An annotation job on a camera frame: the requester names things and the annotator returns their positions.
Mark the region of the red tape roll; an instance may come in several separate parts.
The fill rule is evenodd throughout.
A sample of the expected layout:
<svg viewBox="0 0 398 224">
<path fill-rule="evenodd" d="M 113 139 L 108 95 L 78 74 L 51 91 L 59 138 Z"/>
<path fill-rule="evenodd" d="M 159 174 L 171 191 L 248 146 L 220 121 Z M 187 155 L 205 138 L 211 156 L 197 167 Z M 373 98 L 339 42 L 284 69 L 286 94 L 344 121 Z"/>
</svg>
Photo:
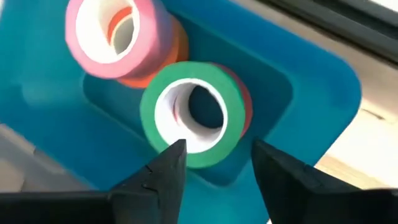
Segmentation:
<svg viewBox="0 0 398 224">
<path fill-rule="evenodd" d="M 235 74 L 231 69 L 228 67 L 225 67 L 224 65 L 216 63 L 216 66 L 222 68 L 224 71 L 226 71 L 229 75 L 231 75 L 235 82 L 238 84 L 240 92 L 242 94 L 243 100 L 244 100 L 244 109 L 245 109 L 245 122 L 244 122 L 244 127 L 241 133 L 241 137 L 243 137 L 246 133 L 246 131 L 249 129 L 249 126 L 252 121 L 252 116 L 253 116 L 253 108 L 252 108 L 252 98 L 250 95 L 250 92 L 246 85 L 242 82 L 242 80 Z"/>
</svg>

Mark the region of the green tape roll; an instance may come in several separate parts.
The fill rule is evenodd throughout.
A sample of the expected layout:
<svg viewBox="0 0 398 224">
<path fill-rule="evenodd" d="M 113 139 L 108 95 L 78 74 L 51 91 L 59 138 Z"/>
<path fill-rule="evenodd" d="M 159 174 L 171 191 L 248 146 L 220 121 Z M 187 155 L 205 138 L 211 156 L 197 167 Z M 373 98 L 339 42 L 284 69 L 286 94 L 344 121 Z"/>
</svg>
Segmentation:
<svg viewBox="0 0 398 224">
<path fill-rule="evenodd" d="M 189 98 L 196 87 L 212 95 L 223 124 L 209 128 L 196 121 Z M 164 151 L 179 139 L 187 144 L 187 166 L 213 166 L 231 154 L 245 122 L 244 100 L 234 78 L 210 62 L 177 62 L 163 68 L 145 89 L 141 103 L 142 127 L 152 147 Z"/>
</svg>

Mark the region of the black table frame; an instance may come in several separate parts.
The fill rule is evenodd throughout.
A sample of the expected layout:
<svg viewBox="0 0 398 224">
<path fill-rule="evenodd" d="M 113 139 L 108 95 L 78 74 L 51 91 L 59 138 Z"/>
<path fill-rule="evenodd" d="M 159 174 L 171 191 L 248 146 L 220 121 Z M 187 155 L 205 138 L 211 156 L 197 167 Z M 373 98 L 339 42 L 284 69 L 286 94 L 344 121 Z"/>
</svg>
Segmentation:
<svg viewBox="0 0 398 224">
<path fill-rule="evenodd" d="M 372 0 L 256 0 L 398 67 L 398 10 Z"/>
</svg>

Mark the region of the teal plastic bin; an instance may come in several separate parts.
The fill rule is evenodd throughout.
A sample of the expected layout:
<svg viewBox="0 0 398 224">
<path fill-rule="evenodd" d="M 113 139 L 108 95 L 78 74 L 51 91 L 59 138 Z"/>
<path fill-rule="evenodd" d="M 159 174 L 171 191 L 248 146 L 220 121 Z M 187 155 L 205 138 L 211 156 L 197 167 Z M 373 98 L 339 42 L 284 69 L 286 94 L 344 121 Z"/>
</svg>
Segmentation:
<svg viewBox="0 0 398 224">
<path fill-rule="evenodd" d="M 251 125 L 220 164 L 187 171 L 178 224 L 266 224 L 251 142 L 315 164 L 350 124 L 361 85 L 342 59 L 230 0 L 163 0 L 194 61 L 237 74 Z M 0 121 L 64 168 L 106 190 L 155 156 L 142 130 L 142 90 L 87 75 L 65 43 L 68 0 L 5 0 L 0 18 Z"/>
</svg>

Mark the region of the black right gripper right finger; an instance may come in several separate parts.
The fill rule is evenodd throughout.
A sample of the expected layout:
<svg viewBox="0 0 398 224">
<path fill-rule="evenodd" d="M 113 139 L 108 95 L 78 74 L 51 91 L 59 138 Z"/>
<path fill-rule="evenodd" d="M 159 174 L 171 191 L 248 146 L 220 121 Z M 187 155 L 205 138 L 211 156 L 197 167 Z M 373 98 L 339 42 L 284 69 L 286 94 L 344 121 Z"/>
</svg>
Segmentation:
<svg viewBox="0 0 398 224">
<path fill-rule="evenodd" d="M 361 190 L 259 139 L 251 158 L 272 224 L 398 224 L 398 189 Z"/>
</svg>

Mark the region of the orange tape roll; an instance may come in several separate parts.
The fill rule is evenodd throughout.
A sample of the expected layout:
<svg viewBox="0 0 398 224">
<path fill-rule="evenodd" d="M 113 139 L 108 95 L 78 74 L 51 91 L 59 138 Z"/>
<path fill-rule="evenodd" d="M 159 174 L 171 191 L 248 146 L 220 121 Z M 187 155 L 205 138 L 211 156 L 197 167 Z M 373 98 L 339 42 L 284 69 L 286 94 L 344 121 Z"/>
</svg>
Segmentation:
<svg viewBox="0 0 398 224">
<path fill-rule="evenodd" d="M 108 25 L 107 41 L 117 54 L 123 52 L 131 40 L 133 28 L 132 9 L 125 7 L 119 10 Z M 119 78 L 118 82 L 131 88 L 146 88 L 152 79 L 166 66 L 188 60 L 188 36 L 181 23 L 173 17 L 174 42 L 162 64 L 151 74 L 139 77 Z"/>
</svg>

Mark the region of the pink tape roll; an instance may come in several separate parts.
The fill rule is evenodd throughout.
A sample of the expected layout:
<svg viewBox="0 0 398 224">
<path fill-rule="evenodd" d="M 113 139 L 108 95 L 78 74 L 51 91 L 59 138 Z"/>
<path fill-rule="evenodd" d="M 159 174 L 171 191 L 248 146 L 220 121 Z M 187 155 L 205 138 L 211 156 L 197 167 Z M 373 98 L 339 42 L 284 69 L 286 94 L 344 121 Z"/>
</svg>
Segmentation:
<svg viewBox="0 0 398 224">
<path fill-rule="evenodd" d="M 131 8 L 132 29 L 121 53 L 107 39 L 117 12 Z M 90 75 L 114 79 L 152 73 L 172 47 L 172 16 L 160 0 L 69 0 L 65 40 L 73 58 Z"/>
</svg>

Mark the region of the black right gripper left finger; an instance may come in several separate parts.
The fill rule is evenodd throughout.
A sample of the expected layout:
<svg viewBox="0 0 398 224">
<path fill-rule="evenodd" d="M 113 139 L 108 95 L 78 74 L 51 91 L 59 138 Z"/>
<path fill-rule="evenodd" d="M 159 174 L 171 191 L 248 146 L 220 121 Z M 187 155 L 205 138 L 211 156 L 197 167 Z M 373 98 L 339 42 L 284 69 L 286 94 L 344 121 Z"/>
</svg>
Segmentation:
<svg viewBox="0 0 398 224">
<path fill-rule="evenodd" d="M 0 194 L 0 224 L 177 224 L 187 145 L 179 139 L 109 191 Z"/>
</svg>

